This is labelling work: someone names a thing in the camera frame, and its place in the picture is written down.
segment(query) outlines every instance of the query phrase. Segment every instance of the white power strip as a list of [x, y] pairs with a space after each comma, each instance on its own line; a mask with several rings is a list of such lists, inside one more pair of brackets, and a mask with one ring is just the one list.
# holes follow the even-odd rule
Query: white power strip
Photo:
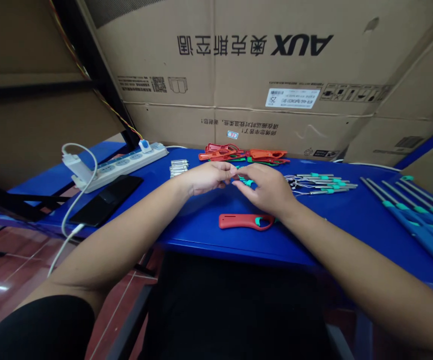
[[[88, 189], [86, 189], [85, 194], [91, 193], [92, 191], [111, 183], [120, 175], [130, 174], [168, 154], [167, 148], [159, 142], [154, 142], [150, 147], [151, 151], [149, 152], [143, 153], [141, 151], [132, 151], [125, 156], [98, 165], [96, 177], [91, 182]], [[87, 182], [81, 180], [76, 175], [72, 175], [71, 179], [75, 182], [76, 187], [82, 191], [85, 186], [87, 186]]]

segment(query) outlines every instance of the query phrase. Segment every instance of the black smartphone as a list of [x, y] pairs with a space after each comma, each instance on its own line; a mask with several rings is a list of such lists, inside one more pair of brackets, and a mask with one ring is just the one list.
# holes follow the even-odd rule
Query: black smartphone
[[120, 175], [73, 215], [68, 222], [95, 228], [102, 226], [142, 182], [141, 177]]

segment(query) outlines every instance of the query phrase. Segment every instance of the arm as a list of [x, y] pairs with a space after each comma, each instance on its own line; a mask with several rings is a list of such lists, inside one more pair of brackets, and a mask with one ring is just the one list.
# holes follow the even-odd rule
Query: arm
[[433, 351], [432, 289], [300, 204], [278, 171], [253, 164], [238, 174], [258, 187], [233, 184], [254, 205], [279, 218], [373, 321], [407, 344]]
[[86, 300], [98, 315], [109, 291], [193, 195], [224, 188], [237, 169], [208, 162], [174, 177], [83, 241], [18, 307], [52, 295]]

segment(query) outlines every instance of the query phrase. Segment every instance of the hand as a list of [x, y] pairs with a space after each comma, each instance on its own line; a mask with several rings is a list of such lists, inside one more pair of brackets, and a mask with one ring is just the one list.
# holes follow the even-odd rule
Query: hand
[[235, 185], [253, 205], [272, 214], [280, 220], [292, 213], [295, 205], [300, 203], [295, 199], [292, 189], [281, 172], [262, 164], [251, 164], [241, 167], [237, 174], [253, 180], [258, 187], [253, 190], [243, 182], [235, 180]]
[[237, 168], [228, 162], [208, 161], [176, 176], [175, 179], [184, 182], [185, 186], [188, 186], [189, 195], [194, 196], [216, 188], [224, 189], [236, 174]]

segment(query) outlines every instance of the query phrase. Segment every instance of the forearm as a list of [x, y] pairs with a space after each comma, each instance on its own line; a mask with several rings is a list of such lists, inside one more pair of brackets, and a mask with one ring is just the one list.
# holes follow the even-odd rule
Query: forearm
[[375, 322], [433, 351], [433, 290], [392, 261], [295, 202], [285, 226]]
[[141, 259], [189, 197], [178, 178], [165, 182], [83, 241], [49, 280], [96, 291], [111, 289]]

